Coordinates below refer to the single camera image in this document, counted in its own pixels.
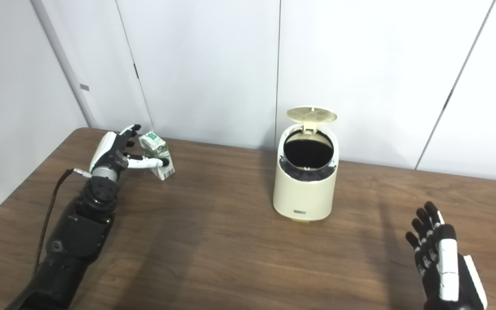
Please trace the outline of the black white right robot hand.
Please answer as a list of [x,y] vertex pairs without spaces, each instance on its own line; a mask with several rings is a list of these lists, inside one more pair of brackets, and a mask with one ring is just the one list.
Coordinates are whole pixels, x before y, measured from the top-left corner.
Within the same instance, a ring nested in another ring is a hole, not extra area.
[[487,295],[471,255],[459,253],[455,228],[433,202],[416,210],[405,238],[425,291],[425,310],[486,310]]

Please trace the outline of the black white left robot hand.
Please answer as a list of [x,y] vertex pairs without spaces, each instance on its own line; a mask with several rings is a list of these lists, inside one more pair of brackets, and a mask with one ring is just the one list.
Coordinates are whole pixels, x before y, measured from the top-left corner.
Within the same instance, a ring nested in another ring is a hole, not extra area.
[[140,128],[140,124],[134,124],[126,127],[119,134],[114,131],[106,132],[91,159],[89,173],[95,177],[117,181],[122,171],[128,168],[149,169],[169,166],[171,161],[168,158],[151,158],[126,153],[126,148],[134,146],[134,141],[130,139],[136,137]]

